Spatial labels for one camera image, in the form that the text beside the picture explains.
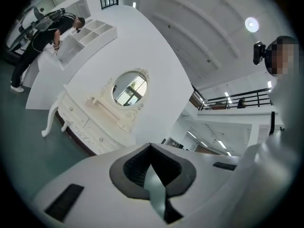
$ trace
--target window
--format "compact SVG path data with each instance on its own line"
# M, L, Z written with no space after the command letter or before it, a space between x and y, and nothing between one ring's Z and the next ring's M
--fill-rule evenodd
M124 106L133 105L144 96L146 90L147 82L138 75L117 98L117 103Z

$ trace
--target black t-shirt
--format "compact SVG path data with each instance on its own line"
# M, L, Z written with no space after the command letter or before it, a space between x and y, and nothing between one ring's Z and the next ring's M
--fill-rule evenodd
M42 51L43 48L54 39L54 33L57 29L60 30L62 35L68 29L72 28L76 16L71 13L65 13L61 18L54 22L46 31L37 32L33 37L32 46L34 49Z
M243 100L242 100L242 99L238 101L238 104L237 104L237 105L238 105L238 106L237 106L238 109L239 109L239 108L245 108L245 106L243 105Z

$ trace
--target camera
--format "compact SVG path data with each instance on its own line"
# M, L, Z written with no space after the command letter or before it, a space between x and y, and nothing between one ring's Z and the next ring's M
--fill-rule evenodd
M260 62L262 62L263 58L265 58L265 51L266 46L261 42L258 41L253 46L253 63L255 65L258 65Z

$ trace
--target carved table leg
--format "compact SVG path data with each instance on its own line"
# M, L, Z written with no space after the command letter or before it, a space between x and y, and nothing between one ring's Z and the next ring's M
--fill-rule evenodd
M65 124L63 124L61 131L64 132L67 129L68 121L65 121Z
M55 115L55 113L56 113L56 111L57 111L57 109L58 109L58 106L59 106L59 101L60 101L60 100L57 99L57 100L55 101L55 103L52 104L52 106L51 106L51 108L50 108L50 110L49 110L49 112L48 112L47 128L41 132L42 137L46 137L46 136L49 134L49 132L51 131L51 127L52 127L54 115Z

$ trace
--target white sneaker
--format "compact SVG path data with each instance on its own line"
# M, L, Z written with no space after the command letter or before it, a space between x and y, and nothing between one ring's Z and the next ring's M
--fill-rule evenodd
M22 92L24 91L24 89L23 89L21 86L19 86L19 87L17 87L17 88L15 88L15 87L13 87L13 86L10 86L10 88L11 88L12 90L15 90L15 91L18 92L18 93L22 93Z

